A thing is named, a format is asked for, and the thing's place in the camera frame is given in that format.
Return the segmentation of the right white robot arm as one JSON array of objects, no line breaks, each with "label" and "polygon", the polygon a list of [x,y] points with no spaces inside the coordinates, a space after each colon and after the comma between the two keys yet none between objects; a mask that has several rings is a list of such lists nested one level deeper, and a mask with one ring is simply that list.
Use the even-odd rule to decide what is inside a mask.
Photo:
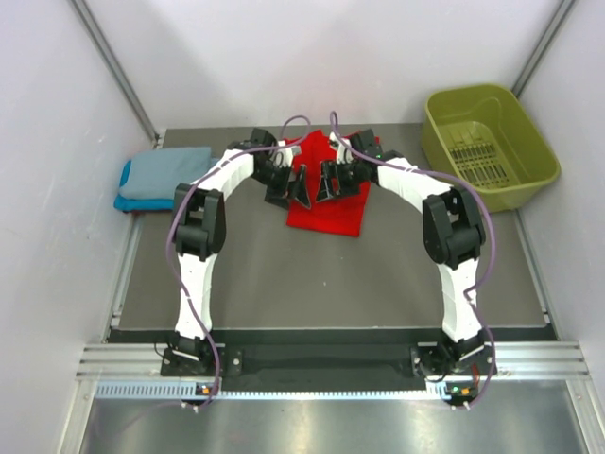
[{"label": "right white robot arm", "polygon": [[317,202],[349,198],[363,183],[374,183],[421,214],[423,247],[441,279],[443,319],[442,339],[417,364],[428,376],[465,373],[484,348],[474,286],[486,234],[475,197],[399,153],[383,151],[371,130],[348,138],[332,131],[328,144],[336,157],[320,165]]}]

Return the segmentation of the green plastic basket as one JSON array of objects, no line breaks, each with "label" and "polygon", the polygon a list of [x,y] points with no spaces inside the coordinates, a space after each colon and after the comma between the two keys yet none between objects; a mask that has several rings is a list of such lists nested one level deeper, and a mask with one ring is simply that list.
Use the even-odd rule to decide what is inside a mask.
[{"label": "green plastic basket", "polygon": [[478,84],[432,94],[422,149],[434,171],[470,183],[492,213],[522,207],[560,176],[560,163],[508,89]]}]

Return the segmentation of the bright blue folded t shirt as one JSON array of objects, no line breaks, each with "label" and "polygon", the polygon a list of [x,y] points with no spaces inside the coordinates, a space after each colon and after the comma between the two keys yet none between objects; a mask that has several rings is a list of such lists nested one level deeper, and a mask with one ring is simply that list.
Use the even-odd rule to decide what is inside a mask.
[{"label": "bright blue folded t shirt", "polygon": [[128,199],[121,194],[121,190],[126,186],[131,174],[132,160],[128,160],[123,169],[119,180],[118,193],[113,202],[113,207],[124,213],[143,213],[143,212],[168,212],[173,209],[173,200],[169,199]]}]

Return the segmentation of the grey-blue folded t shirt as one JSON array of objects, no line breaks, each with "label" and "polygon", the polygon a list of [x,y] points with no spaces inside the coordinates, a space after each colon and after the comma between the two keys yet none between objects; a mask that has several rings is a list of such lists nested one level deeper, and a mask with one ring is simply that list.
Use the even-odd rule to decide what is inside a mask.
[{"label": "grey-blue folded t shirt", "polygon": [[210,147],[156,148],[134,155],[125,165],[118,195],[128,200],[172,199],[180,183],[202,177],[213,165]]}]

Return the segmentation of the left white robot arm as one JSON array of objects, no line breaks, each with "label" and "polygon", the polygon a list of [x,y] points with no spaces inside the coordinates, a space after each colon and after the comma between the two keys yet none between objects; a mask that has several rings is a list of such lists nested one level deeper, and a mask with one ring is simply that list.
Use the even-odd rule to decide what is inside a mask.
[{"label": "left white robot arm", "polygon": [[181,183],[174,194],[172,223],[165,251],[173,252],[179,266],[173,270],[180,287],[180,312],[171,348],[194,375],[218,374],[220,354],[211,338],[212,275],[226,235],[226,200],[248,178],[266,187],[266,200],[309,209],[306,167],[294,168],[301,137],[278,140],[255,128],[249,139],[233,142],[214,165],[192,183]]}]

